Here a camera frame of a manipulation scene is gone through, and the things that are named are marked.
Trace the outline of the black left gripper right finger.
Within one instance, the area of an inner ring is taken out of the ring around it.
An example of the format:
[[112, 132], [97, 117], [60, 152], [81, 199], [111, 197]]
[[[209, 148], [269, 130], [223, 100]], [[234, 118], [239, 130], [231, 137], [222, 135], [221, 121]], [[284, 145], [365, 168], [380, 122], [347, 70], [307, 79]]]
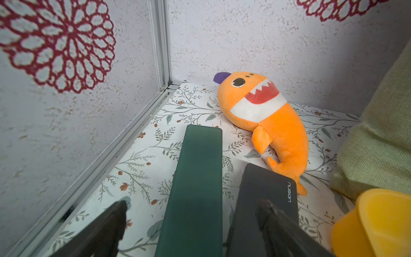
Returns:
[[269, 200], [259, 200], [256, 218], [268, 257], [334, 256]]

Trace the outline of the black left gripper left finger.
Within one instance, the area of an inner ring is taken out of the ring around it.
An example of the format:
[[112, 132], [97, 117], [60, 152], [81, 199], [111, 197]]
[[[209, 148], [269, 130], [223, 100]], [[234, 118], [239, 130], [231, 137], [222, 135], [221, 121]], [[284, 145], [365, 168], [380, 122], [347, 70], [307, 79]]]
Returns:
[[126, 201], [113, 203], [53, 257], [115, 257], [126, 230]]

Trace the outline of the black pencil case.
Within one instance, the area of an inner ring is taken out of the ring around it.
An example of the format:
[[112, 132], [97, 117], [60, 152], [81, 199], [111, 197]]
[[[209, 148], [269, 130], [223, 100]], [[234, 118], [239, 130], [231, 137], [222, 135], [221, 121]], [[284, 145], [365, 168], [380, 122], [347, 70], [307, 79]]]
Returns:
[[265, 257], [264, 240], [256, 217], [259, 200], [271, 201], [298, 224], [297, 196], [294, 180], [254, 164], [247, 164], [227, 238], [226, 256]]

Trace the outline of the dark green pencil case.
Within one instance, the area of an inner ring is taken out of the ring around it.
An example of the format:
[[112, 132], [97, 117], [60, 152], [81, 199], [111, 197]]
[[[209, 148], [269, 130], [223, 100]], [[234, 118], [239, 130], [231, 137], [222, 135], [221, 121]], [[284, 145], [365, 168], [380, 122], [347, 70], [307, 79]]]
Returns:
[[222, 256], [222, 158], [220, 128], [187, 126], [155, 256]]

